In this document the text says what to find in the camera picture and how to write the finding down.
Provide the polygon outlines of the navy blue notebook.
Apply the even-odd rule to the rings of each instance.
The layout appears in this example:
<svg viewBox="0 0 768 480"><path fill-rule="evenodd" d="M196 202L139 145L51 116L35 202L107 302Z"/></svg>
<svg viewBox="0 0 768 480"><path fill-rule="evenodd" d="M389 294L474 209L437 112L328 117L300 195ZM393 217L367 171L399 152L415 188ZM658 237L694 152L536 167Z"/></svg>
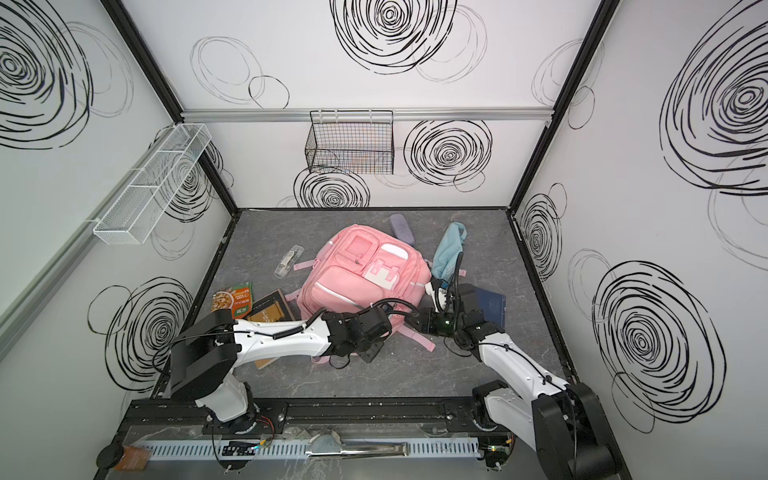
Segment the navy blue notebook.
<svg viewBox="0 0 768 480"><path fill-rule="evenodd" d="M484 314L485 320L504 330L506 319L506 296L476 287L475 299L477 306Z"/></svg>

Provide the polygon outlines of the pink student backpack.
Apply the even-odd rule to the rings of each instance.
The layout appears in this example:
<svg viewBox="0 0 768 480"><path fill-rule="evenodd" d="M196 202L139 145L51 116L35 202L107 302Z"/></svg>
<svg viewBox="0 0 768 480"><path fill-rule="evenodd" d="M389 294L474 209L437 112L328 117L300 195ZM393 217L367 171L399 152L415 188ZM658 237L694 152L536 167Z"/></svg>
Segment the pink student backpack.
<svg viewBox="0 0 768 480"><path fill-rule="evenodd" d="M313 260L294 268L311 270L302 287L287 297L297 303L304 320L321 308L352 313L385 298L416 306L431 280L419 251L364 225L344 228Z"/></svg>

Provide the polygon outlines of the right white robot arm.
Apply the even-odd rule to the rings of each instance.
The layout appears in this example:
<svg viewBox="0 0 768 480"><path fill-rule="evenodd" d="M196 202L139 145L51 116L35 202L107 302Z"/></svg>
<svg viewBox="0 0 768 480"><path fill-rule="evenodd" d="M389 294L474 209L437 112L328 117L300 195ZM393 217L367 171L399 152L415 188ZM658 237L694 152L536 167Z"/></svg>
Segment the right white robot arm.
<svg viewBox="0 0 768 480"><path fill-rule="evenodd" d="M537 455L549 479L607 479L622 473L622 454L597 395L552 374L485 318L468 287L428 285L413 329L449 337L500 379L473 392L476 421L502 426Z"/></svg>

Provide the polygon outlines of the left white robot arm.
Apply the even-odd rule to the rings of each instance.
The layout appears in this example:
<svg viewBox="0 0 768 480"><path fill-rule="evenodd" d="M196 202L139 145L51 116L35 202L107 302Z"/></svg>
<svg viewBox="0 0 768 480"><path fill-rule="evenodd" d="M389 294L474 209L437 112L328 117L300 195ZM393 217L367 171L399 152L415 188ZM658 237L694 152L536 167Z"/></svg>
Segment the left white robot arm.
<svg viewBox="0 0 768 480"><path fill-rule="evenodd" d="M170 349L170 398L211 410L220 422L250 414L252 397L233 374L257 360L361 355L389 336L389 305L354 313L320 310L307 321L259 323L216 311L182 333Z"/></svg>

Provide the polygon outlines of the light blue pouch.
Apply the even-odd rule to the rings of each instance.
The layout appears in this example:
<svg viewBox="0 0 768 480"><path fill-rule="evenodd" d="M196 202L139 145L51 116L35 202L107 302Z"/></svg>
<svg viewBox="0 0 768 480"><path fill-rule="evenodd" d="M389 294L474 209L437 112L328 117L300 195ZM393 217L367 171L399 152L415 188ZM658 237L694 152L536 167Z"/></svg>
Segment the light blue pouch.
<svg viewBox="0 0 768 480"><path fill-rule="evenodd" d="M435 279L448 282L453 278L466 237L466 227L460 222L446 228L432 259L431 274Z"/></svg>

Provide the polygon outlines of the clear plastic pencil case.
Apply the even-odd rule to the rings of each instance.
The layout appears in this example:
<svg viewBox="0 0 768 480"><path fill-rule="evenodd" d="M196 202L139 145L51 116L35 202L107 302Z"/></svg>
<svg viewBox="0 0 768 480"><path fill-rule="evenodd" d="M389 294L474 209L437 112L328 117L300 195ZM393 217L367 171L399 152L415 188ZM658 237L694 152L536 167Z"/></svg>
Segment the clear plastic pencil case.
<svg viewBox="0 0 768 480"><path fill-rule="evenodd" d="M300 245L292 246L278 262L277 267L274 270L274 275L278 279L282 279L293 270L293 266L304 252L304 248Z"/></svg>

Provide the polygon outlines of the purple glasses case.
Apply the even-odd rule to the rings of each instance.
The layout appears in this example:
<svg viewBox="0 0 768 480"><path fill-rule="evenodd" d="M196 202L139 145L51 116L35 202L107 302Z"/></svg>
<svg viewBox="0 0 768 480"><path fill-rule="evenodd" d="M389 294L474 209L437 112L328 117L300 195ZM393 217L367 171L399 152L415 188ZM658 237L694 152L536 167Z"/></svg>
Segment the purple glasses case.
<svg viewBox="0 0 768 480"><path fill-rule="evenodd" d="M389 223L393 236L398 240L413 246L415 244L415 237L410 228L410 225L403 214L396 213L389 217Z"/></svg>

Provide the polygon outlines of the green snack packet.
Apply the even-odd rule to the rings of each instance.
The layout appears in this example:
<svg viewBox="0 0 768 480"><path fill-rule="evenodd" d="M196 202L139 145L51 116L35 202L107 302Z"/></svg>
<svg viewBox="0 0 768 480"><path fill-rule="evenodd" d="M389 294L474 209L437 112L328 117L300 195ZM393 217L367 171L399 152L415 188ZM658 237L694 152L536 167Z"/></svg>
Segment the green snack packet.
<svg viewBox="0 0 768 480"><path fill-rule="evenodd" d="M252 283L244 282L215 292L211 311L229 310L233 319L245 319L252 307Z"/></svg>

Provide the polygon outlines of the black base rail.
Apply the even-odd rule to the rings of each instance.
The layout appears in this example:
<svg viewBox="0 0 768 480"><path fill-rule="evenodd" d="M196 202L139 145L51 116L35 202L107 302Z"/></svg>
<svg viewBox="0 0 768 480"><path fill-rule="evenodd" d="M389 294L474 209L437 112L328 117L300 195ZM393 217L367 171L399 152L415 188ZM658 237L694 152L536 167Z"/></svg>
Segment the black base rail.
<svg viewBox="0 0 768 480"><path fill-rule="evenodd" d="M119 430L132 427L200 427L205 434L233 436L237 432L281 433L293 425L423 424L455 432L493 431L480 415L479 403L470 396L367 397L367 398L265 398L255 401L252 420L233 427L220 422L192 402L170 399L135 400L128 407Z"/></svg>

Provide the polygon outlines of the aluminium wall rail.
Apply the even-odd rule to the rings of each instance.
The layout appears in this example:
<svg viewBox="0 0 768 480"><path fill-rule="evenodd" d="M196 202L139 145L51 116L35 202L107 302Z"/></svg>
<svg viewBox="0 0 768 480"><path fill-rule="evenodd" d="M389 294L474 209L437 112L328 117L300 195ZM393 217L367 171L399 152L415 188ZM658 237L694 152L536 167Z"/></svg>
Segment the aluminium wall rail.
<svg viewBox="0 0 768 480"><path fill-rule="evenodd" d="M310 121L429 121L484 120L549 121L554 114L550 107L415 107L415 108L285 108L285 109L197 109L181 113L186 122L246 123L246 122L310 122Z"/></svg>

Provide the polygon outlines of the black corner frame post right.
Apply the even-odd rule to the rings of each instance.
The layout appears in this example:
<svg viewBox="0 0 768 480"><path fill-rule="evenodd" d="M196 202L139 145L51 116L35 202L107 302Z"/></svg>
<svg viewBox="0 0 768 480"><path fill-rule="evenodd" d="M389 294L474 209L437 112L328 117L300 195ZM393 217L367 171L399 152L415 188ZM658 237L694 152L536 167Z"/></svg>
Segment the black corner frame post right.
<svg viewBox="0 0 768 480"><path fill-rule="evenodd" d="M564 85L556 99L551 121L543 129L508 206L510 214L515 214L520 209L524 196L531 186L561 122L566 116L567 110L619 5L619 0L603 0L600 2L565 78Z"/></svg>

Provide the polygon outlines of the black corner frame post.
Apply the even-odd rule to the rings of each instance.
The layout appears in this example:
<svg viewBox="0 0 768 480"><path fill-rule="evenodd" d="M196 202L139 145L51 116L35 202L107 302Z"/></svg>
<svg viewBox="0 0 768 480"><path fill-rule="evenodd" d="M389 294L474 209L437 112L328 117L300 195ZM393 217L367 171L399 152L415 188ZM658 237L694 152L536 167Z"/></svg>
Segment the black corner frame post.
<svg viewBox="0 0 768 480"><path fill-rule="evenodd" d="M131 54L173 123L182 123L182 113L184 110L181 103L177 99L164 74L161 72L158 63L150 52L123 2L120 0L101 0L100 3L121 38L128 46ZM206 178L213 186L214 191L222 201L227 212L231 216L237 216L239 214L239 208L230 194L229 188L224 185L221 176L214 167L210 155L208 153L203 153L198 163L201 165Z"/></svg>
<svg viewBox="0 0 768 480"><path fill-rule="evenodd" d="M531 186L561 122L566 116L567 110L619 5L619 0L603 0L600 2L565 78L564 85L556 99L551 121L543 129L508 206L510 214L515 214L520 209L524 196Z"/></svg>

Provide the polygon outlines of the black corner frame post left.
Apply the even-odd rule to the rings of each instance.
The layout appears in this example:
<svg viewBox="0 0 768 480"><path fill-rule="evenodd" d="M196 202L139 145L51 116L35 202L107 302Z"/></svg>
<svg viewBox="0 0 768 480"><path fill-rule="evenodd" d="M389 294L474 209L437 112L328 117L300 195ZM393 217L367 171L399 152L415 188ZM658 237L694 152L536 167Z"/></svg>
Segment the black corner frame post left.
<svg viewBox="0 0 768 480"><path fill-rule="evenodd" d="M131 54L173 123L182 123L182 113L184 110L181 103L177 99L164 74L161 72L158 63L150 52L123 2L120 0L101 0L100 3L121 38L128 46ZM237 216L239 214L239 208L230 194L229 188L224 185L221 176L214 167L210 155L208 153L203 153L198 163L201 165L206 178L213 186L214 191L222 201L227 212L231 216Z"/></svg>

